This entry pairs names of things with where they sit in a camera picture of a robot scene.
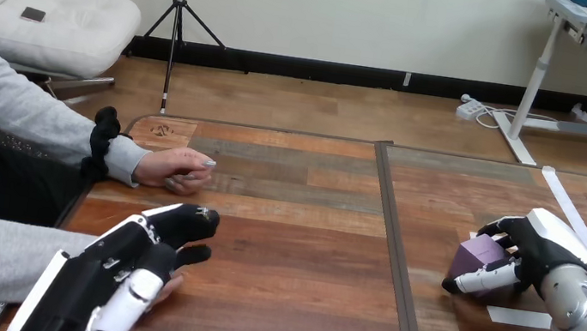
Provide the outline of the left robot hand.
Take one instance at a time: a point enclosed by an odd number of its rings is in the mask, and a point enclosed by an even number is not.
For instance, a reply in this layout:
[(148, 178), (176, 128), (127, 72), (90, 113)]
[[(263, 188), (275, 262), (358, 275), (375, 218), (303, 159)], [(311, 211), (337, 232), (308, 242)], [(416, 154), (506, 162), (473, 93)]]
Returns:
[(131, 215), (80, 253), (59, 250), (8, 331), (131, 331), (174, 272), (207, 261), (220, 215), (173, 204)]

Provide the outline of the person's hand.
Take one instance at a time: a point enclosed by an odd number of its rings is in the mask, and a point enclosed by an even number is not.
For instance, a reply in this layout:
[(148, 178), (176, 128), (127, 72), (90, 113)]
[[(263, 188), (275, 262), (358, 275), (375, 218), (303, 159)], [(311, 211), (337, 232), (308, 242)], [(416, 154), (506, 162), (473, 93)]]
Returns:
[(175, 274), (157, 294), (156, 299), (153, 302), (153, 306), (160, 304), (166, 300), (174, 291), (176, 291), (184, 282), (184, 276), (182, 274)]
[(192, 148), (177, 147), (143, 156), (132, 173), (140, 185), (160, 187), (178, 196), (199, 192), (211, 180), (216, 162)]

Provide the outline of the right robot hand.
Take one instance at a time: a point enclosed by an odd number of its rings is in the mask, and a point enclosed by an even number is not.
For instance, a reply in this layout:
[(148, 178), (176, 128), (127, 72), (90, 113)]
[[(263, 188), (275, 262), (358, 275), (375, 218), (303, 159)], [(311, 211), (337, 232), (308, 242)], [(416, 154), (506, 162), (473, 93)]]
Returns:
[(587, 249), (563, 220), (545, 208), (535, 208), (526, 216), (505, 216), (481, 227), (476, 235), (493, 238), (502, 249), (512, 248), (506, 258), (470, 273), (444, 278), (441, 286), (451, 294), (492, 291), (515, 286), (524, 291), (539, 288), (556, 268), (573, 265), (587, 275)]

